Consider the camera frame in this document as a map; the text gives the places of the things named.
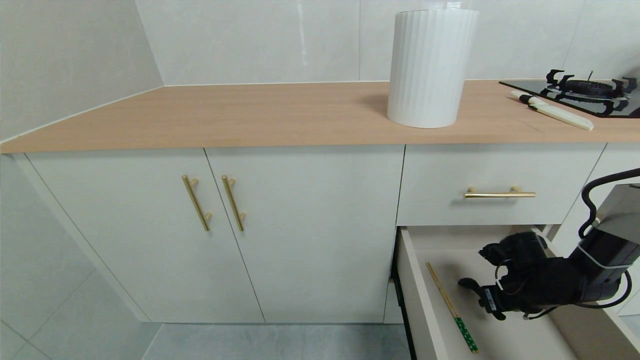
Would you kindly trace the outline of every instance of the white tiled wall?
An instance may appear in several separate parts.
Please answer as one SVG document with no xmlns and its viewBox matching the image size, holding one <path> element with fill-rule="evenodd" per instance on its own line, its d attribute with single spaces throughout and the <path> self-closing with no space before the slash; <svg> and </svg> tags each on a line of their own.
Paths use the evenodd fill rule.
<svg viewBox="0 0 640 360">
<path fill-rule="evenodd" d="M 138 321 L 10 156 L 0 183 L 1 359 L 140 360 L 159 324 Z"/>
<path fill-rule="evenodd" d="M 640 78 L 640 1 L 587 0 L 564 65 L 571 74 Z"/>
<path fill-rule="evenodd" d="M 133 0 L 0 1 L 0 139 L 162 85 Z"/>
<path fill-rule="evenodd" d="M 136 4 L 166 85 L 358 79 L 358 1 Z"/>
<path fill-rule="evenodd" d="M 395 14 L 442 2 L 136 0 L 166 85 L 388 80 Z M 480 11 L 469 79 L 640 63 L 640 0 L 463 2 Z"/>
</svg>

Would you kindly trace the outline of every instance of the gas stove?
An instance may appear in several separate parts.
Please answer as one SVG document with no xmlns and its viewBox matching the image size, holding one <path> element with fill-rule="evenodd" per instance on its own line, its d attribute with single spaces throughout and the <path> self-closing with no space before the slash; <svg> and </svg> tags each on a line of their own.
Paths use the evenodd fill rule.
<svg viewBox="0 0 640 360">
<path fill-rule="evenodd" d="M 551 70 L 547 80 L 507 80 L 500 84 L 571 106 L 597 117 L 640 118 L 640 89 L 636 78 L 593 81 Z"/>
</svg>

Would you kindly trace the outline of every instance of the open drawer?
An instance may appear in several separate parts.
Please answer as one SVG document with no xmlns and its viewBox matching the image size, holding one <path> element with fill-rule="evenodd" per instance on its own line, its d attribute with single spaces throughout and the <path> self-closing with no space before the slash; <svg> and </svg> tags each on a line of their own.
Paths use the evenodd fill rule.
<svg viewBox="0 0 640 360">
<path fill-rule="evenodd" d="M 640 359 L 640 341 L 610 309 L 563 306 L 535 320 L 524 320 L 522 313 L 509 312 L 501 322 L 478 305 L 473 291 L 457 285 L 462 277 L 472 277 L 480 285 L 493 283 L 495 268 L 477 251 L 487 243 L 527 229 L 399 228 L 395 276 L 415 357 L 418 360 Z M 426 262 L 438 274 L 478 346 L 478 353 L 468 349 Z"/>
</svg>

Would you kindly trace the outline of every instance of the gray tiled floor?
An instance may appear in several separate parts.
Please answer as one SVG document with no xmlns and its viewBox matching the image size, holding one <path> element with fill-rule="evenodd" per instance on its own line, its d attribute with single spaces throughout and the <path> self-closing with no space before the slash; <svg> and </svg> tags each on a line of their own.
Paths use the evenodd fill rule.
<svg viewBox="0 0 640 360">
<path fill-rule="evenodd" d="M 640 315 L 621 316 L 622 321 L 640 339 Z"/>
<path fill-rule="evenodd" d="M 409 360 L 403 325 L 164 324 L 143 360 Z"/>
</svg>

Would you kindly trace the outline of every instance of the label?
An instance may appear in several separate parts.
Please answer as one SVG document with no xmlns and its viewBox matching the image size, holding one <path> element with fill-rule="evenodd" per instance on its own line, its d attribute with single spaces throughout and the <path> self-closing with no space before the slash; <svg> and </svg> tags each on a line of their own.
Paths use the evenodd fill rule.
<svg viewBox="0 0 640 360">
<path fill-rule="evenodd" d="M 484 288 L 484 293 L 486 294 L 486 299 L 489 300 L 489 306 L 491 306 L 491 310 L 498 310 L 498 308 L 495 307 L 495 302 L 493 301 L 493 296 L 491 296 L 491 291 L 488 288 Z"/>
</svg>

